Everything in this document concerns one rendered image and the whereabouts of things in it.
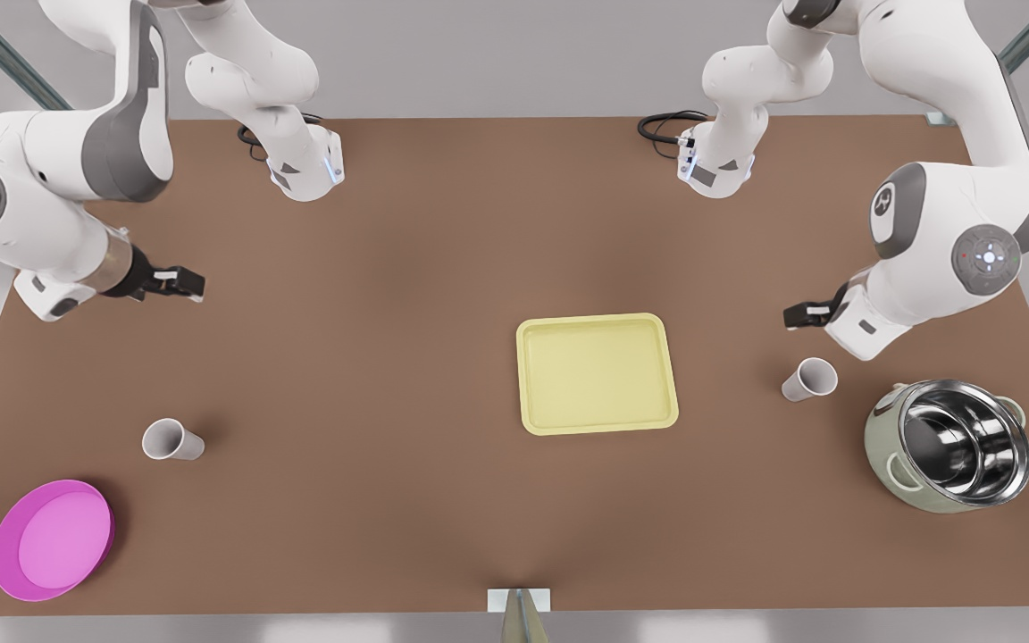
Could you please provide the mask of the yellow tray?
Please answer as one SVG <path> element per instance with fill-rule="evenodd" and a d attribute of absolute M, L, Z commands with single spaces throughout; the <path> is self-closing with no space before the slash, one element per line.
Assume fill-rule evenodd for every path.
<path fill-rule="evenodd" d="M 520 419 L 532 435 L 664 429 L 681 414 L 652 313 L 527 319 L 514 345 Z"/>

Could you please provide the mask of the pink plate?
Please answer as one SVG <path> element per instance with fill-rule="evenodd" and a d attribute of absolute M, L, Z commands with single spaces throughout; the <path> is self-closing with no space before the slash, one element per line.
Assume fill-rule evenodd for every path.
<path fill-rule="evenodd" d="M 0 590 L 24 602 L 69 593 L 105 561 L 114 536 L 112 508 L 94 486 L 38 486 L 0 522 Z"/>

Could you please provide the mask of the white cup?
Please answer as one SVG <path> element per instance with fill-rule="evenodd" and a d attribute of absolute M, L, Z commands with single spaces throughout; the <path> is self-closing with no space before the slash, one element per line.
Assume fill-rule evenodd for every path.
<path fill-rule="evenodd" d="M 809 357 L 799 363 L 797 369 L 782 384 L 785 399 L 796 403 L 813 397 L 824 397 L 833 393 L 840 383 L 840 376 L 832 363 L 823 358 Z"/>
<path fill-rule="evenodd" d="M 205 451 L 201 437 L 172 418 L 162 418 L 144 431 L 140 446 L 152 460 L 177 459 L 193 461 Z"/>

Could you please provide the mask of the silver frame post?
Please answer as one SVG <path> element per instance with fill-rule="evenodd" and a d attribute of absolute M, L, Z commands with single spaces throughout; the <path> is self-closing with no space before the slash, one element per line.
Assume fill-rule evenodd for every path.
<path fill-rule="evenodd" d="M 487 590 L 487 611 L 503 614 L 501 643 L 549 643 L 540 619 L 551 611 L 549 590 Z"/>
<path fill-rule="evenodd" d="M 990 26 L 996 36 L 991 47 L 1009 72 L 1029 60 L 1029 0 L 966 0 L 969 15 Z"/>
<path fill-rule="evenodd" d="M 17 88 L 23 90 L 42 109 L 70 110 L 69 102 L 32 68 L 21 53 L 0 34 L 0 70 Z"/>

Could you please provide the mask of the green steel pot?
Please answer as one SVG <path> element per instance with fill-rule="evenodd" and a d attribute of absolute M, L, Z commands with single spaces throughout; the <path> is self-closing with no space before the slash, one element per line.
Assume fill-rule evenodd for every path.
<path fill-rule="evenodd" d="M 957 380 L 894 384 L 866 417 L 874 475 L 919 510 L 948 515 L 1000 507 L 1029 483 L 1024 408 Z"/>

